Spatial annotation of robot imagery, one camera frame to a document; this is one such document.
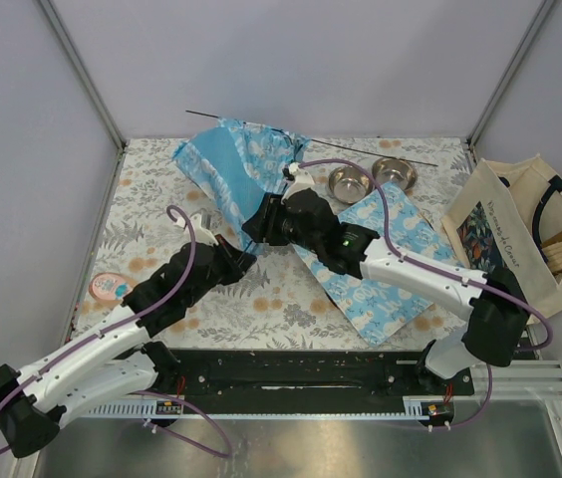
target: canvas tote bag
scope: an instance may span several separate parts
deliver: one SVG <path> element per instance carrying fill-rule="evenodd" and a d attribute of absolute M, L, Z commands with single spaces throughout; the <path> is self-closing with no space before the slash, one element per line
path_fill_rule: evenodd
<path fill-rule="evenodd" d="M 530 305 L 545 317 L 562 311 L 562 274 L 553 276 L 540 248 L 562 232 L 562 178 L 540 155 L 517 164 L 482 159 L 442 225 L 465 266 L 507 267 Z"/>

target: metal table surface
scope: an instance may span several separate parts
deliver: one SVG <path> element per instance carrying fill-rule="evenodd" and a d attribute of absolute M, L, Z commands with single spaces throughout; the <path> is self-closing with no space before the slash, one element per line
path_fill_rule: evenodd
<path fill-rule="evenodd" d="M 473 413 L 475 403 L 459 411 Z M 235 455 L 214 458 L 138 422 L 80 419 L 41 454 L 35 478 L 562 477 L 562 461 L 538 402 L 494 402 L 451 432 L 354 420 L 222 421 Z M 220 449 L 202 420 L 172 429 Z"/>

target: floral tablecloth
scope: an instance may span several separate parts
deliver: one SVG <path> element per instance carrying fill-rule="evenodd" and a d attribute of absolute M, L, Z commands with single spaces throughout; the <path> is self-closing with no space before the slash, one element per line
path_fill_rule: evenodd
<path fill-rule="evenodd" d="M 443 235 L 440 217 L 466 182 L 469 172 L 458 138 L 332 138 L 327 142 L 388 155 L 432 162 L 416 165 L 419 181 L 412 202 Z M 211 228 L 228 240 L 235 237 L 199 188 L 173 164 L 170 156 L 181 139 L 133 139 L 128 147 L 113 198 L 93 276 L 116 272 L 134 280 L 152 271 L 188 241 L 164 211 L 177 204 L 194 214 L 205 211 Z M 343 157 L 369 167 L 375 158 L 310 143 L 304 160 Z M 313 169 L 318 191 L 331 167 Z M 332 201 L 335 212 L 344 206 Z M 101 320 L 110 309 L 87 293 L 75 321 L 75 334 Z M 402 327 L 377 350 L 419 350 L 446 336 L 462 321 L 432 305 Z M 267 248 L 239 283 L 209 292 L 186 318 L 161 332 L 157 340 L 172 348 L 362 350 L 370 346 L 357 334 L 291 247 Z"/>

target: blue fabric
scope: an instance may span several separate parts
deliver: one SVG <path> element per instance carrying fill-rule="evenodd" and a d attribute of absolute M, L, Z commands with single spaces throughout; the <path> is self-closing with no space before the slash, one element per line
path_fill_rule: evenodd
<path fill-rule="evenodd" d="M 215 201 L 243 249 L 250 238 L 241 226 L 257 211 L 266 192 L 281 192 L 283 168 L 302 160 L 309 141 L 264 124 L 220 119 L 217 127 L 183 143 L 172 159 Z"/>
<path fill-rule="evenodd" d="M 386 183 L 383 190 L 390 206 L 390 237 L 396 244 L 447 264 L 460 265 L 449 244 L 440 241 L 397 186 Z M 339 214 L 341 222 L 369 227 L 381 236 L 384 218 L 378 191 Z M 431 305 L 430 301 L 389 284 L 338 276 L 311 252 L 295 249 L 361 337 L 373 346 L 382 344 Z"/>

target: round container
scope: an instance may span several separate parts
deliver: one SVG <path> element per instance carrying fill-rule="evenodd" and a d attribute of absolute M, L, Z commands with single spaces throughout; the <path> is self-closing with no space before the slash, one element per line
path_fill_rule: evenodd
<path fill-rule="evenodd" d="M 372 192 L 372 182 L 352 166 L 337 167 L 330 173 L 330 194 L 345 204 L 359 202 Z"/>
<path fill-rule="evenodd" d="M 417 171 L 402 159 L 383 157 L 372 165 L 372 176 L 379 184 L 393 182 L 404 192 L 409 192 L 417 182 Z"/>

